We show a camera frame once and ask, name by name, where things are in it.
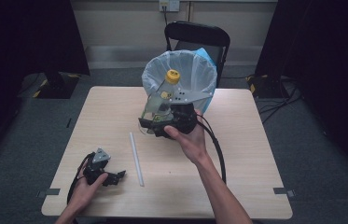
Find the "plastic bottle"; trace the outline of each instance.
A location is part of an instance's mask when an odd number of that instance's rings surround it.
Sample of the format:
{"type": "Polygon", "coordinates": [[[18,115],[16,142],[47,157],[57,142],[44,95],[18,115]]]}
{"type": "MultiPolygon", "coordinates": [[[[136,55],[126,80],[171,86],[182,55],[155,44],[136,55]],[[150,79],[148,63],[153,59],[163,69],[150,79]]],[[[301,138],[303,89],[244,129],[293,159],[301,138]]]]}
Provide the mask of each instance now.
{"type": "MultiPolygon", "coordinates": [[[[159,88],[148,96],[145,110],[142,114],[143,119],[159,122],[172,118],[171,97],[174,95],[174,86],[179,82],[179,79],[180,74],[176,70],[170,69],[167,72],[165,80],[159,88]]],[[[141,131],[153,134],[153,132],[142,128],[141,131]]]]}

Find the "table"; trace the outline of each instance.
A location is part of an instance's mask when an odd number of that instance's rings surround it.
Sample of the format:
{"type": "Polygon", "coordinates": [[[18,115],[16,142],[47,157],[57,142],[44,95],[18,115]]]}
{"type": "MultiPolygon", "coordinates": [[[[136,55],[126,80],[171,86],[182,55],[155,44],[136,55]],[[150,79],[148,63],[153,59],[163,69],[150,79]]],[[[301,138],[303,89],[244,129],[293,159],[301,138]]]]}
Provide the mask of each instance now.
{"type": "MultiPolygon", "coordinates": [[[[90,217],[213,218],[214,214],[196,167],[174,140],[144,135],[138,117],[146,102],[143,88],[93,87],[63,154],[52,189],[42,206],[45,216],[58,216],[77,167],[98,147],[111,155],[106,171],[126,170],[117,186],[100,187],[81,214],[90,217]],[[145,186],[139,185],[129,133],[132,132],[145,186]]],[[[222,148],[227,184],[251,218],[291,218],[271,148],[252,94],[248,90],[216,89],[205,113],[222,148]]],[[[206,145],[220,171],[216,149],[206,145]]]]}

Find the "person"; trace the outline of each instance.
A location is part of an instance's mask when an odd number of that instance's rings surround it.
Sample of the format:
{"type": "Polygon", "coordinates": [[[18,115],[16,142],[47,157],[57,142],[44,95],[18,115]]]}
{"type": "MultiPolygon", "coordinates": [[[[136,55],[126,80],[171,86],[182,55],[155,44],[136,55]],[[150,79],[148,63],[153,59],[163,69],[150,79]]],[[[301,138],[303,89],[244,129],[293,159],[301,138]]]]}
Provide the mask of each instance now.
{"type": "MultiPolygon", "coordinates": [[[[198,121],[202,122],[201,112],[198,110],[196,110],[196,112],[199,115],[198,121]]],[[[211,157],[208,155],[203,127],[197,125],[189,134],[181,133],[172,126],[165,126],[164,131],[180,144],[186,157],[197,167],[214,211],[216,223],[252,223],[252,220],[241,203],[235,198],[221,179],[211,157]]],[[[69,204],[65,210],[63,210],[56,224],[72,223],[72,220],[78,212],[90,203],[93,194],[104,182],[106,177],[107,175],[101,175],[97,181],[90,186],[88,186],[84,178],[82,178],[83,180],[79,179],[69,204]]]]}

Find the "trash bin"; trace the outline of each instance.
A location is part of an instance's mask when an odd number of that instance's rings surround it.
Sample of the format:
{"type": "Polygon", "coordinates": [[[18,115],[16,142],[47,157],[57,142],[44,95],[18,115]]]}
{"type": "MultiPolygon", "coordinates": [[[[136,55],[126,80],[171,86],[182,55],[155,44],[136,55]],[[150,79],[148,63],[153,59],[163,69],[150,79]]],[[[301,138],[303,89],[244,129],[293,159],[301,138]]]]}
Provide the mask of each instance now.
{"type": "MultiPolygon", "coordinates": [[[[146,65],[142,82],[147,95],[157,90],[170,69],[180,73],[180,80],[176,84],[180,90],[207,93],[215,91],[216,66],[205,49],[176,50],[166,51],[146,65]]],[[[194,108],[204,113],[211,100],[212,97],[194,102],[194,108]]]]}

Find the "yellow bottle cap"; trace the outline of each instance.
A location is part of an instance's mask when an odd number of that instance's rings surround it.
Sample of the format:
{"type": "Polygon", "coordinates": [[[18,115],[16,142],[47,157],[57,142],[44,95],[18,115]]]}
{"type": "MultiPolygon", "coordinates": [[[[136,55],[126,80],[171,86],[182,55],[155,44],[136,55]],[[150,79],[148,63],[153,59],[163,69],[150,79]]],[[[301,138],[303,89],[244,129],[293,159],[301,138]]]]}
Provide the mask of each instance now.
{"type": "Polygon", "coordinates": [[[165,80],[172,85],[175,85],[179,82],[180,74],[178,71],[170,69],[167,72],[167,75],[165,75],[165,80]]]}

